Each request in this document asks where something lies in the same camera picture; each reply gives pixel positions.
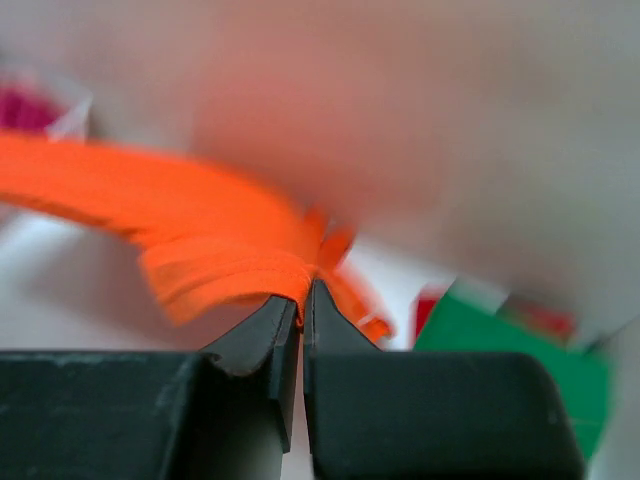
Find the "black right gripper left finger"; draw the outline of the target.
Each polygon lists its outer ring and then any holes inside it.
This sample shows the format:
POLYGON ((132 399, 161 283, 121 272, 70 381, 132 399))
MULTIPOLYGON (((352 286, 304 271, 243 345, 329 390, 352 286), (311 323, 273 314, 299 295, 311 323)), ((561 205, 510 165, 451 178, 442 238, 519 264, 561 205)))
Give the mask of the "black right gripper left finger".
POLYGON ((5 479, 277 479, 299 335, 273 297, 198 351, 8 351, 5 479))

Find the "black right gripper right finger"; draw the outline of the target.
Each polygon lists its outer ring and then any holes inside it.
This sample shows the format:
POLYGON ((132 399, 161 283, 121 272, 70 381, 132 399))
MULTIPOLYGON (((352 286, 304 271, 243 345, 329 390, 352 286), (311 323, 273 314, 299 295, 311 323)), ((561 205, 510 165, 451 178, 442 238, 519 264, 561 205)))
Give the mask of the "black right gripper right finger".
POLYGON ((580 479, 558 389, 520 353, 385 352, 322 281, 306 302, 304 401, 318 479, 580 479))

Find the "orange t-shirt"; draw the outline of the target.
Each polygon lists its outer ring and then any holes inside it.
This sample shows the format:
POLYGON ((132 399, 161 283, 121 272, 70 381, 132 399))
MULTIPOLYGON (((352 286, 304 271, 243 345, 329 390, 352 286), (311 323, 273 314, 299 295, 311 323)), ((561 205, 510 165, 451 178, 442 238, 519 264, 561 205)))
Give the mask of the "orange t-shirt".
POLYGON ((270 295, 303 308, 312 283, 322 280, 367 339, 392 334, 366 286, 342 266, 354 232, 228 169, 6 132, 1 199, 136 246, 156 300, 178 325, 270 295))

